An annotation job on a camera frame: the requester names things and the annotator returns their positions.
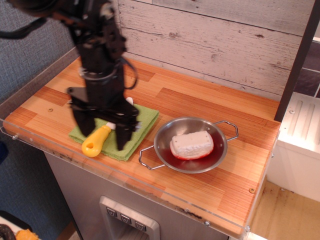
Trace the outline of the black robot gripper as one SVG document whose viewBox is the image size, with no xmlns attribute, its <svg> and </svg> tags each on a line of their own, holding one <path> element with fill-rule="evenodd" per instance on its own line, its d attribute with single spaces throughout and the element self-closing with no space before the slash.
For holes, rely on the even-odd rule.
<svg viewBox="0 0 320 240">
<path fill-rule="evenodd" d="M 109 75 L 93 74 L 83 71 L 85 87 L 69 87 L 67 93 L 71 97 L 71 109 L 74 119 L 87 137 L 96 128 L 95 118 L 115 123 L 117 149 L 122 151 L 139 122 L 139 111 L 130 105 L 125 97 L 124 71 L 115 69 Z"/>
</svg>

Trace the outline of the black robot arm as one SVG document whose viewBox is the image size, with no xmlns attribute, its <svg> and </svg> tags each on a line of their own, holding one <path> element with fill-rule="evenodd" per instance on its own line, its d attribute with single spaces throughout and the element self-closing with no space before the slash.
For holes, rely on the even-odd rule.
<svg viewBox="0 0 320 240">
<path fill-rule="evenodd" d="M 40 28 L 48 18 L 60 21 L 71 35 L 80 55 L 84 87 L 70 87 L 71 109 L 83 135 L 94 130 L 95 119 L 115 124 L 116 144 L 122 150 L 138 127 L 138 110 L 124 97 L 127 89 L 123 57 L 126 39 L 115 21 L 109 0 L 13 0 L 11 5 L 34 17 L 34 21 L 3 39 L 23 39 Z"/>
</svg>

